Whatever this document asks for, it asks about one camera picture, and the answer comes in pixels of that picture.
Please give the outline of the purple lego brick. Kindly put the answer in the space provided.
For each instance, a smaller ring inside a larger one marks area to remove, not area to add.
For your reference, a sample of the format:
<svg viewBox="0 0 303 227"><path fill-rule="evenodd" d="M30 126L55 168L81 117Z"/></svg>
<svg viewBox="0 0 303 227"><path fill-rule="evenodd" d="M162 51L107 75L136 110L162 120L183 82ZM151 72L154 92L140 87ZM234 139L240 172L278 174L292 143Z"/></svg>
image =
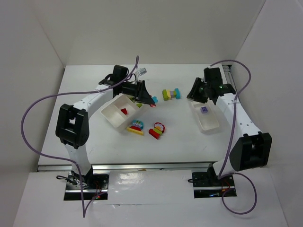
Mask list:
<svg viewBox="0 0 303 227"><path fill-rule="evenodd" d="M202 107L200 108L200 112L201 112L201 114L203 114L203 115L207 115L207 114L209 113L209 109L208 109L206 106L202 106Z"/></svg>

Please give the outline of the small red lego brick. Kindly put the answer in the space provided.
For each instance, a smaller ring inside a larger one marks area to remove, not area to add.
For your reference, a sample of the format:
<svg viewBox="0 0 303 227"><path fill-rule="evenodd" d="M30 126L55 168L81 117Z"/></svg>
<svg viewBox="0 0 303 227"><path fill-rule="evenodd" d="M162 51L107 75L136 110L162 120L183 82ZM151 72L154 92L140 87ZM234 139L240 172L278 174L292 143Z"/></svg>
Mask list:
<svg viewBox="0 0 303 227"><path fill-rule="evenodd" d="M123 114L128 115L128 111L127 111L126 108L120 109L120 111L121 111Z"/></svg>

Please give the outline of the teal frog lego brick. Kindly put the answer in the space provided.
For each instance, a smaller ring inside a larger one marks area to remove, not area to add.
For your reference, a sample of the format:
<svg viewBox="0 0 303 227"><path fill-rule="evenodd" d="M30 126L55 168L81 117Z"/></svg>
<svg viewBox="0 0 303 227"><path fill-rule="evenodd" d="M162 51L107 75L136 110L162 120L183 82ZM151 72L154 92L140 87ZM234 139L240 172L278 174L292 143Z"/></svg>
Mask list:
<svg viewBox="0 0 303 227"><path fill-rule="evenodd" d="M138 127L142 130L144 128L144 123L140 120L133 120L132 126Z"/></svg>

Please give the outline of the flower printed lego brick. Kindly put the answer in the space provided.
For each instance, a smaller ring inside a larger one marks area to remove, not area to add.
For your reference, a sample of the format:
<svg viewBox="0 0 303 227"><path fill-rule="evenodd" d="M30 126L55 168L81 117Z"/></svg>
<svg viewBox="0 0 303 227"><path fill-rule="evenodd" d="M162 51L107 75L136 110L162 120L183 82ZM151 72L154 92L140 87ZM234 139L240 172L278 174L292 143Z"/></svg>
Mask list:
<svg viewBox="0 0 303 227"><path fill-rule="evenodd" d="M154 124L154 128L157 128L158 130L160 130L161 132L164 132L165 131L165 126L164 124L160 123L160 122L156 122Z"/></svg>

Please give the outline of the red base lego brick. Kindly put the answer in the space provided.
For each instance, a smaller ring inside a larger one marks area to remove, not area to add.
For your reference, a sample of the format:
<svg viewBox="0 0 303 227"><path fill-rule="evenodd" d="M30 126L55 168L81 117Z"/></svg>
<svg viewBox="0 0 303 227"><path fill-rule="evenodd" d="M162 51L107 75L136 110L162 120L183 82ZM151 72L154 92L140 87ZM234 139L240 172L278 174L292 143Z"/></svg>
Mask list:
<svg viewBox="0 0 303 227"><path fill-rule="evenodd" d="M161 135L157 134L153 129L149 129L148 133L152 135L155 139L159 139Z"/></svg>

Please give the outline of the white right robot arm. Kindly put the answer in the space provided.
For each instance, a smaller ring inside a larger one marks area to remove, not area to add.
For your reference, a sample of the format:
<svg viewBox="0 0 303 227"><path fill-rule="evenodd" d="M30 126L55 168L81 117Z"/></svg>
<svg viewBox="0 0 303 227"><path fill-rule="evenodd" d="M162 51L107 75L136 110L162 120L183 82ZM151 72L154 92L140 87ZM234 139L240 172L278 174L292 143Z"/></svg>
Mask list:
<svg viewBox="0 0 303 227"><path fill-rule="evenodd" d="M233 86L223 82L219 68L205 68L204 78L195 79L187 98L201 104L213 102L232 127L225 158L209 165L205 181L218 186L228 175L267 165L272 137L253 123Z"/></svg>

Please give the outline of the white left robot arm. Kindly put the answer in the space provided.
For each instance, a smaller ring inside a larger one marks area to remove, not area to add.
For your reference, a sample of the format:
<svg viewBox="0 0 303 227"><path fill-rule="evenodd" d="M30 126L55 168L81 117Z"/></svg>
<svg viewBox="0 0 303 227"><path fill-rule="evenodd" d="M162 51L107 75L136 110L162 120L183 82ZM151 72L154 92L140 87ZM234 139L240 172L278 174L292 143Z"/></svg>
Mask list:
<svg viewBox="0 0 303 227"><path fill-rule="evenodd" d="M115 65L113 72L102 79L94 91L86 92L80 101L59 109L55 135L67 149L72 163L72 176L79 182L93 181L93 167L89 162L86 142L89 138L89 119L105 103L116 100L117 96L132 96L136 102L154 105L144 80L131 82L133 74L127 67Z"/></svg>

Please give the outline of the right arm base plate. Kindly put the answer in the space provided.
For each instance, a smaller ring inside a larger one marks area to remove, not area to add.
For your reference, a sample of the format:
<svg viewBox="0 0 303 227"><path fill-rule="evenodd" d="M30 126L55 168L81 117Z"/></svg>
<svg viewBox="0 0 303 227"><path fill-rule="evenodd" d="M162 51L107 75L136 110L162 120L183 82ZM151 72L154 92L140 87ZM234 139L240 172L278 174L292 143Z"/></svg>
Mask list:
<svg viewBox="0 0 303 227"><path fill-rule="evenodd" d="M192 172L192 177L187 182L193 185L195 199L237 196L233 177L218 179L212 163L205 171Z"/></svg>

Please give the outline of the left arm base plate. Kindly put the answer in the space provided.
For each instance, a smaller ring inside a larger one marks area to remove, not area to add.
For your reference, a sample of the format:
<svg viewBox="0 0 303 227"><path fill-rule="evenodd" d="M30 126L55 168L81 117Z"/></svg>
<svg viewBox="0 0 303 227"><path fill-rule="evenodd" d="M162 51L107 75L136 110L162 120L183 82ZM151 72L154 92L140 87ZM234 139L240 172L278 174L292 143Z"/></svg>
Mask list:
<svg viewBox="0 0 303 227"><path fill-rule="evenodd" d="M57 176L57 179L65 180L66 187L64 192L64 201L80 201L80 181L72 176L71 173L65 176ZM109 173L94 175L91 183L83 184L83 196L85 201L91 200L96 196L95 200L107 200L108 199L108 183Z"/></svg>

